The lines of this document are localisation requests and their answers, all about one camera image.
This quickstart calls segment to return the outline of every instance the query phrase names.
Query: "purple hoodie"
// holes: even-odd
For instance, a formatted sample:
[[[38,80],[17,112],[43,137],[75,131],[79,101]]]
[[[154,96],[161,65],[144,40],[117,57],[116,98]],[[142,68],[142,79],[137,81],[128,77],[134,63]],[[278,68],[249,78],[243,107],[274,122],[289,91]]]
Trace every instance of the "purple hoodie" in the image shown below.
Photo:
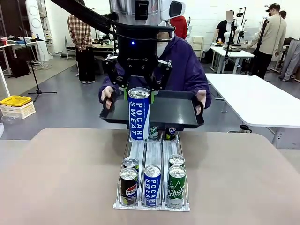
[[[206,104],[208,108],[211,104],[211,95],[204,70],[197,59],[192,46],[185,40],[175,36],[174,40],[169,42],[160,60],[171,60],[173,62],[172,72],[165,90],[174,91],[191,91],[196,94],[199,90],[206,90]],[[154,76],[159,81],[162,77],[159,68],[154,70]],[[131,77],[128,89],[134,87],[145,87],[146,81],[141,77]],[[99,99],[101,99],[102,91],[105,87],[112,86],[118,90],[118,86],[112,85],[109,77],[106,76],[103,86],[99,90]]]

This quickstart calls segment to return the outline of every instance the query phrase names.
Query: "person's right hand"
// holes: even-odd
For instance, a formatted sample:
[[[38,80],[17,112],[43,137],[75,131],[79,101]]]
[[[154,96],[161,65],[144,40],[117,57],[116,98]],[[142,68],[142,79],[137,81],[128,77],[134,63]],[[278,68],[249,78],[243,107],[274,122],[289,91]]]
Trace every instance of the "person's right hand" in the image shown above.
[[[106,97],[110,98],[112,96],[112,93],[113,88],[111,86],[107,86],[106,88],[104,88],[101,94],[101,101],[103,101]],[[107,109],[110,109],[112,106],[112,102],[110,100],[107,100],[105,106]]]

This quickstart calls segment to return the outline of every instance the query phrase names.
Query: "beverage can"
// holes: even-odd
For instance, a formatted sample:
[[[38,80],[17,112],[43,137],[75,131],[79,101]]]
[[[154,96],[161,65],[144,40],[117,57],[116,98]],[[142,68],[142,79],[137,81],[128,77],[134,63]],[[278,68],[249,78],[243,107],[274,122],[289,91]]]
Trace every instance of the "beverage can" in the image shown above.
[[[186,170],[180,165],[173,165],[168,171],[167,205],[169,208],[182,207]]]
[[[139,160],[134,157],[127,157],[123,159],[123,167],[124,168],[134,168],[137,171],[137,187],[140,186],[140,174],[139,174]]]
[[[176,137],[176,127],[167,127],[165,130],[165,138],[167,140],[174,140]]]
[[[120,173],[122,204],[132,206],[137,197],[137,171],[134,168],[124,168]]]
[[[157,207],[159,200],[159,188],[161,170],[157,165],[149,165],[144,169],[145,176],[145,205]]]
[[[149,130],[149,139],[157,139],[159,135],[158,127],[152,126]]]
[[[133,88],[128,92],[130,135],[142,141],[149,136],[150,92],[146,88]]]
[[[169,158],[169,168],[173,165],[181,165],[184,168],[185,159],[183,156],[174,154]]]

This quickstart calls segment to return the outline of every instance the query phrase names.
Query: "person in plaid shirt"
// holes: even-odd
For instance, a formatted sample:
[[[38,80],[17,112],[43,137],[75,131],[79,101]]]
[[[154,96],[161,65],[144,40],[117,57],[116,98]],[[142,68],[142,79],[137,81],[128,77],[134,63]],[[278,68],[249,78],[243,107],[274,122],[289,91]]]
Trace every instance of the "person in plaid shirt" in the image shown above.
[[[78,62],[79,80],[81,83],[94,83],[94,54],[92,49],[93,43],[91,39],[90,26],[73,15],[69,16],[67,24],[70,36],[76,47],[76,61]]]

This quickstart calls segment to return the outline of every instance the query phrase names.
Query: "red shirt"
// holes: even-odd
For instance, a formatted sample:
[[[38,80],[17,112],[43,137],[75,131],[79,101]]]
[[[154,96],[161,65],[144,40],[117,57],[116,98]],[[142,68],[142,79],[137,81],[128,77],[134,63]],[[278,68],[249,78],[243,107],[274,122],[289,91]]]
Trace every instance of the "red shirt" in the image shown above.
[[[182,38],[186,39],[188,35],[187,21],[184,16],[178,16],[170,20],[170,24],[176,27],[175,34]]]

